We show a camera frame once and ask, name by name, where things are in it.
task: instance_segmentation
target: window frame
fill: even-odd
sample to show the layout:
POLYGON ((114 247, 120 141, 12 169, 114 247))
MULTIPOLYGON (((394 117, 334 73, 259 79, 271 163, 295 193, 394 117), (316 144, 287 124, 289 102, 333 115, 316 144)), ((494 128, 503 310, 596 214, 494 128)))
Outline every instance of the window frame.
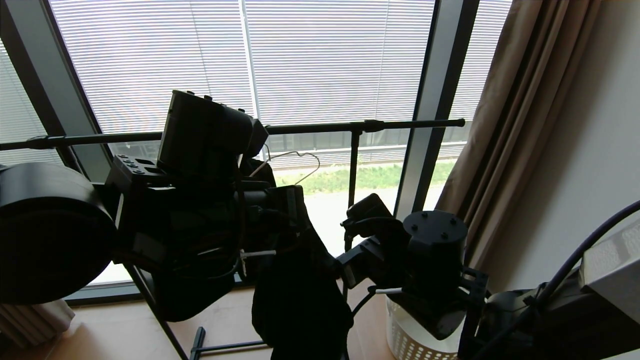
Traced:
MULTIPOLYGON (((435 1, 413 120, 448 118, 478 4, 479 0, 435 1)), ((20 66, 16 71, 23 84, 26 84, 27 94, 47 133, 101 133, 48 0, 0 0, 0 5, 4 10, 3 17, 10 19, 2 21, 3 41, 5 36, 11 37, 11 54, 20 58, 20 66), (54 90, 65 96, 55 94, 54 90)), ((422 210, 443 135, 442 128, 410 131, 396 197, 396 217, 403 218, 413 211, 422 210)), ((67 166, 74 166, 72 156, 77 158, 75 166, 79 165, 90 180, 98 182, 105 180, 113 157, 106 145, 75 146, 72 151, 63 149, 60 154, 67 166)), ((239 281, 236 284, 251 286, 239 281)), ((142 298, 136 285, 127 281, 89 285, 65 300, 80 306, 142 298)))

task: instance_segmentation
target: white cable tie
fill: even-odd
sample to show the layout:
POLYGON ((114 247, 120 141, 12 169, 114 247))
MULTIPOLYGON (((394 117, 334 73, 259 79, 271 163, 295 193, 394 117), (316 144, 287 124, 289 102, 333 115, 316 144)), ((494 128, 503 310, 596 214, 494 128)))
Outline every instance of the white cable tie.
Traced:
POLYGON ((402 288, 376 289, 376 294, 400 294, 400 293, 402 293, 402 288))
POLYGON ((240 258, 251 258, 253 256, 265 256, 265 255, 275 255, 275 250, 265 250, 265 251, 256 251, 256 252, 241 252, 240 258))

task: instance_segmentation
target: white wall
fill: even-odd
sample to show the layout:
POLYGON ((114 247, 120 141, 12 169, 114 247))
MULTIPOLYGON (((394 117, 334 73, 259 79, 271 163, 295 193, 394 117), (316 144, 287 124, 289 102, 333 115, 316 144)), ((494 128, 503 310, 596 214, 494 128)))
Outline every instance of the white wall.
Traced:
POLYGON ((494 291, 549 280, 591 231, 640 199, 640 1, 606 1, 598 16, 554 134, 487 259, 494 291))

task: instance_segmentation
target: curtain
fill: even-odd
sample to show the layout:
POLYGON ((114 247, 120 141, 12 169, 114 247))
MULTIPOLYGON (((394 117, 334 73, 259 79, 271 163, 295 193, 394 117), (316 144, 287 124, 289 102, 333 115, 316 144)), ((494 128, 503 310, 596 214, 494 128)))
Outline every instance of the curtain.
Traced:
POLYGON ((30 306, 0 304, 0 332, 26 348, 65 332, 74 316, 64 300, 30 306))
POLYGON ((513 1, 468 142, 436 206, 468 225, 467 266, 481 268, 509 220, 557 120, 599 5, 513 1))

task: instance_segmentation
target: green lawn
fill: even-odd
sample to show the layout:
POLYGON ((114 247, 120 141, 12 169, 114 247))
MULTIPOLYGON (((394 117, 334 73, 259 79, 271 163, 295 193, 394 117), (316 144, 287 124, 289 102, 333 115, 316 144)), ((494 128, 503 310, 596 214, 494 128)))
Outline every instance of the green lawn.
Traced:
MULTIPOLYGON (((433 171, 431 184, 443 184, 451 169, 453 161, 441 161, 436 163, 433 171)), ((359 167, 356 176, 356 187, 358 189, 388 189, 395 188, 400 182, 402 166, 379 166, 379 167, 359 167)), ((278 176, 276 174, 276 184, 278 186, 294 184, 307 173, 287 174, 278 176)), ((341 167, 338 170, 318 170, 315 174, 306 178, 300 183, 305 189, 305 193, 334 193, 349 190, 349 167, 341 167)))

